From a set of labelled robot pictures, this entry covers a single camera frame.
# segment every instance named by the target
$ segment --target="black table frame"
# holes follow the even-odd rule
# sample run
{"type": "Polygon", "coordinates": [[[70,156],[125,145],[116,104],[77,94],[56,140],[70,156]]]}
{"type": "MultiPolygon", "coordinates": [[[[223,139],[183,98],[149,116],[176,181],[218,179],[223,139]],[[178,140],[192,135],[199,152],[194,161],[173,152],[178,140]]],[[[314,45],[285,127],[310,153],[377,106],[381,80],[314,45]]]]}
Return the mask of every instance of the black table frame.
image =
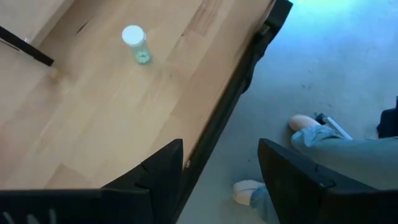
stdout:
{"type": "Polygon", "coordinates": [[[54,60],[50,58],[49,56],[43,54],[41,51],[37,50],[35,47],[31,46],[27,42],[23,41],[21,38],[17,37],[15,34],[12,32],[9,32],[5,28],[0,26],[0,40],[1,42],[4,42],[8,46],[16,49],[16,50],[21,50],[28,55],[32,56],[34,59],[37,61],[47,65],[51,66],[54,63],[54,60]]]}
{"type": "MultiPolygon", "coordinates": [[[[242,93],[254,67],[289,15],[292,3],[275,0],[267,20],[247,47],[184,170],[183,142],[175,139],[137,167],[100,189],[0,191],[0,219],[33,214],[38,220],[58,215],[59,223],[176,223],[242,93]]],[[[3,40],[37,60],[53,60],[15,35],[1,30],[3,40]]]]}

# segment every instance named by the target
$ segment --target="white bottle cap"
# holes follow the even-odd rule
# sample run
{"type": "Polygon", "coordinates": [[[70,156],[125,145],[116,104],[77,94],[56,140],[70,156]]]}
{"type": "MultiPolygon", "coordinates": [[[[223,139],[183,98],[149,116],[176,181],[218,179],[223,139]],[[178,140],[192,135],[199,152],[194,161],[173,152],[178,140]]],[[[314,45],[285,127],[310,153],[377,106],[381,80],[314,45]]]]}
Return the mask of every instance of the white bottle cap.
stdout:
{"type": "Polygon", "coordinates": [[[122,32],[122,39],[127,45],[137,47],[146,40],[146,35],[139,26],[127,26],[122,32]]]}

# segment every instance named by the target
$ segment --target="foot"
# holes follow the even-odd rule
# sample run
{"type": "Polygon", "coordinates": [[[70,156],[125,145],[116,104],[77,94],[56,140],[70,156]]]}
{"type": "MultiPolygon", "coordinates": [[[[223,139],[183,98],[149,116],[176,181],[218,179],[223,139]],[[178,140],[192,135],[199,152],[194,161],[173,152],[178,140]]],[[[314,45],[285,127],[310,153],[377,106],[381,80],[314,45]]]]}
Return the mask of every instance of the foot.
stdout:
{"type": "Polygon", "coordinates": [[[321,125],[318,123],[318,121],[315,121],[314,119],[310,118],[309,116],[305,116],[302,114],[296,114],[293,117],[291,117],[289,126],[293,131],[300,131],[303,128],[309,127],[309,126],[316,126],[316,125],[321,125]]]}
{"type": "Polygon", "coordinates": [[[242,205],[250,205],[251,195],[257,188],[262,186],[264,186],[264,183],[254,180],[240,181],[233,186],[233,198],[242,205]]]}

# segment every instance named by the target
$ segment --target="person's leg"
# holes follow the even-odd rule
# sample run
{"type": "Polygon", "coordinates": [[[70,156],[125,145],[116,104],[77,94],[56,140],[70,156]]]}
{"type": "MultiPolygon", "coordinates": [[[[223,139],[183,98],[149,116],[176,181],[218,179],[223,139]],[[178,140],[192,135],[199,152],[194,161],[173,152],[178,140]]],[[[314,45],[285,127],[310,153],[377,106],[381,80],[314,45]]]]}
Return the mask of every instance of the person's leg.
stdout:
{"type": "Polygon", "coordinates": [[[292,136],[292,144],[303,155],[371,187],[398,188],[397,138],[346,140],[327,126],[300,125],[304,117],[298,115],[290,120],[290,127],[298,130],[292,136]]]}
{"type": "Polygon", "coordinates": [[[242,205],[256,209],[260,217],[268,224],[279,224],[275,208],[264,183],[244,180],[234,184],[233,198],[242,205]]]}
{"type": "MultiPolygon", "coordinates": [[[[290,120],[296,131],[292,144],[315,162],[377,189],[398,188],[398,138],[346,140],[314,119],[296,115],[290,120]]],[[[253,180],[234,185],[234,199],[256,208],[264,221],[278,223],[266,186],[253,180]]]]}

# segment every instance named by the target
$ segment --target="table surface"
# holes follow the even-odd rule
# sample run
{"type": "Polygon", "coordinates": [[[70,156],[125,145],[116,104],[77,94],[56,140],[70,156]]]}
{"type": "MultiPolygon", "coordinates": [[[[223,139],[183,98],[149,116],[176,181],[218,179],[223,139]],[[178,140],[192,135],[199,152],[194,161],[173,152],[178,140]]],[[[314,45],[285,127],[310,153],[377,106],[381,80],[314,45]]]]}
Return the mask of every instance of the table surface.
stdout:
{"type": "Polygon", "coordinates": [[[57,69],[2,46],[0,188],[101,187],[175,138],[186,162],[271,6],[79,0],[39,48],[57,69]],[[150,65],[121,39],[130,24],[146,31],[150,65]]]}

